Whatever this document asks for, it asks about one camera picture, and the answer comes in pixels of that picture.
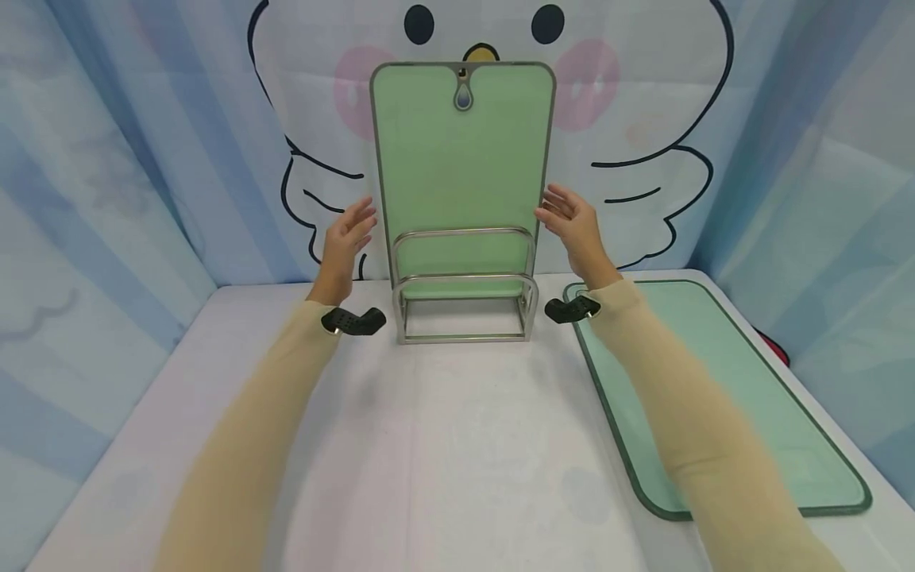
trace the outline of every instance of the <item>red object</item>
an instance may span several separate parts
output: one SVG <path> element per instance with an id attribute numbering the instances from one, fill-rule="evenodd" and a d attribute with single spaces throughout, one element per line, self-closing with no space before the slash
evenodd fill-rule
<path id="1" fill-rule="evenodd" d="M 766 334 L 762 333 L 758 329 L 756 329 L 756 333 L 758 333 L 759 336 L 762 338 L 762 340 L 765 341 L 766 344 L 769 345 L 770 348 L 772 348 L 772 351 L 775 352 L 775 355 L 779 356 L 779 359 L 781 360 L 782 363 L 784 363 L 788 367 L 791 367 L 791 358 L 788 357 L 787 351 L 785 351 L 779 344 L 777 344 L 775 342 L 775 340 L 773 340 Z"/>

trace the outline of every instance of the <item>metal frame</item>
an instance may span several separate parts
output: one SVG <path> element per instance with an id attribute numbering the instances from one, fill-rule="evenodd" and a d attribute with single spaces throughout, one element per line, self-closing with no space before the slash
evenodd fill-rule
<path id="1" fill-rule="evenodd" d="M 519 234 L 527 242 L 527 261 L 524 265 L 523 273 L 496 273 L 496 274 L 435 274 L 435 275 L 409 275 L 400 276 L 400 265 L 398 264 L 398 254 L 401 246 L 407 241 L 417 238 L 430 238 L 437 236 L 454 236 L 466 234 Z M 536 244 L 533 235 L 527 229 L 520 226 L 504 227 L 487 227 L 475 229 L 447 229 L 438 231 L 412 231 L 404 232 L 393 242 L 391 247 L 391 282 L 393 286 L 393 308 L 394 322 L 397 325 L 397 341 L 402 344 L 417 343 L 449 343 L 449 342 L 472 342 L 472 341 L 527 341 L 531 338 L 533 331 L 533 318 L 537 311 L 537 301 L 540 298 L 540 289 L 533 280 L 533 261 L 536 254 Z M 504 334 L 436 334 L 436 335 L 415 335 L 408 336 L 406 333 L 406 322 L 408 317 L 410 300 L 404 296 L 404 289 L 411 285 L 421 282 L 458 282 L 458 281 L 480 281 L 480 282 L 500 282 L 505 280 L 518 280 L 522 283 L 522 292 L 513 297 L 515 307 L 518 310 L 518 320 L 521 323 L 520 333 Z M 483 297 L 472 299 L 498 299 L 499 297 Z M 442 298 L 422 298 L 416 301 L 444 301 L 461 298 L 442 297 Z"/>

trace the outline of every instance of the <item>beige arm sleeve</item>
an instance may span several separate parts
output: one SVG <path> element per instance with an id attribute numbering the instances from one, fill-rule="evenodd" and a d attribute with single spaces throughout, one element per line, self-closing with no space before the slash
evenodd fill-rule
<path id="1" fill-rule="evenodd" d="M 714 570 L 841 571 L 748 419 L 636 286 L 622 280 L 590 296 L 601 305 L 591 326 L 629 374 Z"/>
<path id="2" fill-rule="evenodd" d="M 338 336 L 306 301 L 213 430 L 178 495 L 156 572 L 255 572 L 302 415 Z"/>

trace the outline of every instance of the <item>hand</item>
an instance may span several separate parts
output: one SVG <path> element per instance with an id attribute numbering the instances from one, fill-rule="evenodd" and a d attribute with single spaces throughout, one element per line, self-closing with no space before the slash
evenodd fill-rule
<path id="1" fill-rule="evenodd" d="M 621 280 L 600 241 L 594 207 L 560 185 L 547 186 L 544 204 L 533 214 L 562 240 L 572 271 L 585 281 L 588 290 L 597 290 Z"/>
<path id="2" fill-rule="evenodd" d="M 369 231 L 376 224 L 371 197 L 350 205 L 328 228 L 324 255 L 309 300 L 325 306 L 339 306 L 352 292 L 352 270 L 356 254 L 371 240 Z"/>

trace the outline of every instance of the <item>fabric backdrop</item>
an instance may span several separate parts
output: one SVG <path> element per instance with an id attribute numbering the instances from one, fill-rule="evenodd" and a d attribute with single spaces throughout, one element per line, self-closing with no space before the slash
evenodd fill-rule
<path id="1" fill-rule="evenodd" d="M 214 285 L 308 280 L 336 210 L 377 196 L 373 67 L 473 49 L 554 68 L 548 178 L 595 203 L 616 262 L 709 272 L 915 502 L 913 10 L 0 4 L 0 572 L 27 564 Z M 383 243 L 359 276 L 385 275 Z M 542 233 L 537 270 L 566 265 Z"/>
<path id="2" fill-rule="evenodd" d="M 52 4 L 87 59 L 103 60 L 97 83 L 127 102 L 119 108 L 224 285 L 313 277 L 337 210 L 377 197 L 375 66 L 461 59 L 481 44 L 554 67 L 547 176 L 598 205 L 618 264 L 682 266 L 795 2 Z M 373 241 L 357 273 L 386 268 L 384 240 Z M 543 233 L 537 270 L 567 269 Z"/>
<path id="3" fill-rule="evenodd" d="M 214 285 L 48 8 L 0 3 L 0 570 L 25 568 Z"/>

